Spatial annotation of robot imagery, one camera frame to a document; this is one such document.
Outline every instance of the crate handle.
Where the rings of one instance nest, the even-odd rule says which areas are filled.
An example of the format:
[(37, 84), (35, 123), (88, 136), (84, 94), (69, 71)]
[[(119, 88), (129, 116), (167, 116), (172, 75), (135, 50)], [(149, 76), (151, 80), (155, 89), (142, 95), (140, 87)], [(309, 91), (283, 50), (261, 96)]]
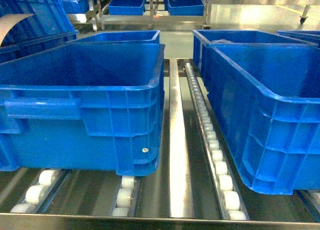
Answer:
[(80, 98), (19, 97), (4, 102), (9, 118), (80, 120)]

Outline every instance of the crate rim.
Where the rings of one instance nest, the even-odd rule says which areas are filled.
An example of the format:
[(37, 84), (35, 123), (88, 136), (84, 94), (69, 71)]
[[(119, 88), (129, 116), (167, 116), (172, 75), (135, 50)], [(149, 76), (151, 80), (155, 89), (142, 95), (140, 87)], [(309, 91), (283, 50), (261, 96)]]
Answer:
[[(319, 48), (312, 48), (312, 49), (318, 51), (320, 54)], [(258, 81), (254, 76), (248, 73), (243, 67), (241, 67), (235, 61), (229, 58), (221, 50), (219, 50), (219, 47), (212, 46), (212, 47), (209, 47), (208, 50), (210, 51), (210, 57), (212, 54), (217, 53), (219, 57), (222, 58), (223, 61), (227, 62), (229, 65), (234, 67), (251, 84), (255, 85), (256, 88), (259, 90), (259, 92), (264, 96), (267, 96), (277, 101), (290, 102), (295, 104), (320, 104), (320, 98), (287, 97), (287, 96), (281, 96), (279, 94), (276, 94), (273, 91), (271, 91), (268, 87), (266, 87), (264, 84), (262, 84), (260, 81)]]
[[(85, 42), (83, 43), (84, 45), (87, 44), (92, 44), (90, 42)], [(75, 44), (66, 44), (62, 45), (56, 48), (52, 48), (49, 50), (46, 50), (44, 52), (50, 52), (50, 51), (55, 51), (57, 49), (63, 48), (63, 47), (70, 47)], [(160, 83), (160, 75), (161, 75), (161, 70), (162, 70), (162, 64), (164, 62), (164, 53), (165, 53), (165, 45), (164, 44), (142, 44), (142, 45), (155, 45), (158, 46), (159, 51), (158, 55), (156, 57), (155, 65), (154, 65), (154, 70), (153, 70), (153, 75), (150, 78), (149, 82), (146, 85), (142, 86), (28, 86), (28, 85), (0, 85), (0, 90), (31, 90), (31, 91), (143, 91), (147, 89), (152, 89), (155, 88), (156, 86), (159, 85)], [(38, 52), (33, 55), (29, 55), (20, 59), (15, 59), (12, 61), (4, 62), (1, 63), (1, 65), (4, 64), (10, 64), (13, 61), (19, 61), (22, 59), (27, 59), (28, 57), (34, 57), (36, 55), (42, 54), (43, 52)]]
[(288, 45), (288, 44), (291, 44), (291, 45), (298, 45), (298, 44), (301, 44), (301, 45), (314, 45), (314, 46), (318, 46), (316, 43), (313, 43), (313, 42), (309, 42), (309, 41), (303, 41), (303, 40), (299, 40), (299, 39), (293, 39), (291, 37), (288, 37), (288, 36), (281, 36), (281, 35), (277, 35), (277, 34), (273, 34), (273, 33), (269, 33), (269, 32), (264, 32), (264, 31), (255, 31), (255, 30), (193, 30), (192, 33), (195, 37), (197, 37), (202, 44), (205, 44), (205, 46), (208, 46), (208, 45), (214, 45), (214, 43), (212, 43), (211, 41), (209, 41), (206, 37), (204, 37), (201, 32), (260, 32), (260, 33), (265, 33), (265, 34), (268, 34), (268, 35), (274, 35), (274, 36), (278, 36), (278, 37), (282, 37), (282, 38), (286, 38), (286, 39), (290, 39), (290, 40), (296, 40), (297, 43), (229, 43), (229, 44), (233, 44), (233, 45), (238, 45), (238, 44), (241, 44), (241, 45)]

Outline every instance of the white roller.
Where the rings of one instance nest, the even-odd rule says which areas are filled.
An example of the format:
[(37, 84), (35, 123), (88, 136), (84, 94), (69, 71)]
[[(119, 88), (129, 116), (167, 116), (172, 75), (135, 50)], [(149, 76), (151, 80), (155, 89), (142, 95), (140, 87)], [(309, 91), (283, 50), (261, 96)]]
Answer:
[(240, 199), (236, 191), (224, 191), (222, 193), (225, 209), (227, 211), (239, 210), (240, 209)]
[(130, 188), (134, 189), (135, 185), (135, 177), (134, 176), (122, 176), (121, 179), (121, 188)]
[(221, 191), (232, 191), (234, 189), (231, 176), (219, 175), (218, 181), (219, 181), (219, 186)]
[(29, 187), (25, 194), (26, 203), (37, 205), (43, 199), (47, 191), (48, 186), (45, 185), (35, 185)]
[(130, 188), (119, 189), (118, 195), (116, 197), (117, 207), (130, 208), (133, 190)]
[(112, 211), (112, 216), (128, 216), (129, 208), (126, 207), (116, 207)]
[(206, 131), (206, 138), (208, 141), (214, 141), (217, 139), (217, 135), (215, 131)]
[(50, 186), (58, 177), (60, 170), (47, 169), (44, 170), (39, 176), (39, 184)]
[(219, 150), (219, 142), (218, 140), (209, 141), (210, 151)]
[(212, 159), (213, 162), (223, 161), (224, 160), (224, 154), (222, 153), (221, 150), (213, 150), (211, 152), (211, 159)]
[(228, 211), (228, 220), (246, 220), (246, 215), (243, 211)]
[(216, 161), (214, 163), (215, 172), (217, 175), (227, 175), (228, 167), (225, 161)]
[(31, 203), (22, 203), (15, 205), (10, 212), (12, 213), (32, 213), (35, 209), (35, 205)]

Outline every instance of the metal support bar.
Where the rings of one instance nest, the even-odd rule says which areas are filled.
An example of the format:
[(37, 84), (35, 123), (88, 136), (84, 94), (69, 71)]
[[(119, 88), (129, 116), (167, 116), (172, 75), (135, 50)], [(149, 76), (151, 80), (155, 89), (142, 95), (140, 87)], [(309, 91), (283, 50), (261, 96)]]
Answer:
[(195, 218), (189, 155), (176, 59), (170, 59), (169, 217)]

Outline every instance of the roller conveyor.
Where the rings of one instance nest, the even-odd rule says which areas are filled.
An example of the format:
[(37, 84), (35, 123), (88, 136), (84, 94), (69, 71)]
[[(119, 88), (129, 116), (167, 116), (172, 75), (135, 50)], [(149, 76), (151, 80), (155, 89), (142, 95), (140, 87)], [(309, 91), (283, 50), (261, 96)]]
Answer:
[(165, 68), (154, 174), (0, 172), (1, 229), (319, 229), (317, 192), (260, 195), (243, 185), (193, 61), (170, 59)]

